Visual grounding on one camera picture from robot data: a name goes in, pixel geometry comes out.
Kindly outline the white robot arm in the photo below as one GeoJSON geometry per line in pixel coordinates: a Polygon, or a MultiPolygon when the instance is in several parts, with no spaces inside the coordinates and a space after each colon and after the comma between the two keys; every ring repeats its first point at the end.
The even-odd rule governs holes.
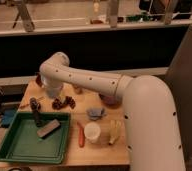
{"type": "Polygon", "coordinates": [[[62,52],[39,72],[51,91],[66,82],[122,101],[130,171],[186,171],[175,101],[161,79],[71,68],[62,52]]]}

